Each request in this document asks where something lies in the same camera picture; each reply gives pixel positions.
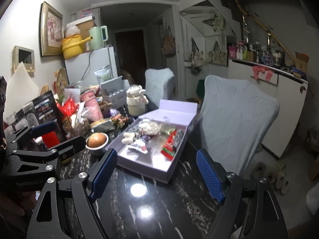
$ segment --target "white cabinet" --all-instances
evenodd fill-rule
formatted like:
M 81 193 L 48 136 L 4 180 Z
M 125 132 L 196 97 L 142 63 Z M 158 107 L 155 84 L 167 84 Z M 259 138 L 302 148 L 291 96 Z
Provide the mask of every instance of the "white cabinet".
M 262 144 L 276 156 L 281 157 L 299 121 L 306 98 L 308 82 L 275 69 L 273 69 L 274 74 L 270 82 L 255 80 L 252 66 L 256 64 L 236 61 L 229 59 L 229 79 L 249 80 L 258 86 L 261 91 L 277 98 L 280 102 L 278 117 L 267 131 Z M 261 73 L 258 76 L 260 79 L 264 79 Z

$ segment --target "person's hand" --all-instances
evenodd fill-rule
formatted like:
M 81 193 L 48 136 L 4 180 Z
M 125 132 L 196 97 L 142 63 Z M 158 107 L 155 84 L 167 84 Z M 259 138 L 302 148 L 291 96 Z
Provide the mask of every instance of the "person's hand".
M 35 207 L 35 191 L 18 193 L 21 200 L 20 205 L 14 203 L 8 196 L 0 191 L 0 212 L 7 212 L 18 216 L 24 216 L 25 210 Z

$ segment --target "white refrigerator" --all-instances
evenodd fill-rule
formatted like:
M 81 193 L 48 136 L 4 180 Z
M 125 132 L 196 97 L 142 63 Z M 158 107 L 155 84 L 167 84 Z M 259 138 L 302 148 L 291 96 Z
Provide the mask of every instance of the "white refrigerator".
M 114 47 L 105 47 L 98 50 L 93 50 L 92 52 L 83 53 L 76 57 L 65 60 L 66 72 L 68 74 L 70 84 L 80 81 L 85 70 L 89 66 L 83 78 L 83 85 L 85 87 L 90 85 L 98 85 L 98 80 L 94 72 L 107 65 L 111 66 L 113 78 L 118 77 Z

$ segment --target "brown door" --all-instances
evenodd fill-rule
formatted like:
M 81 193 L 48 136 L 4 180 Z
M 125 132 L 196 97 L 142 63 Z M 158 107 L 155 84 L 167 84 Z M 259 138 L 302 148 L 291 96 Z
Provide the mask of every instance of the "brown door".
M 136 84 L 145 87 L 146 56 L 142 30 L 115 34 L 120 69 L 128 71 Z

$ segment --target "blue gripper pad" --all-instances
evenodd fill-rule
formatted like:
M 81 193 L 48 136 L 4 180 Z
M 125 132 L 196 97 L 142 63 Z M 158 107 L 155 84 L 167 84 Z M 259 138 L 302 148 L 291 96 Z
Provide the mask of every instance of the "blue gripper pad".
M 201 150 L 196 154 L 196 163 L 212 198 L 216 199 L 219 203 L 224 202 L 225 195 L 222 191 L 222 182 Z
M 111 153 L 108 155 L 107 159 L 104 161 L 104 164 L 100 167 L 92 181 L 92 189 L 89 196 L 89 199 L 92 203 L 102 197 L 116 165 L 117 152 L 116 150 L 112 149 Z

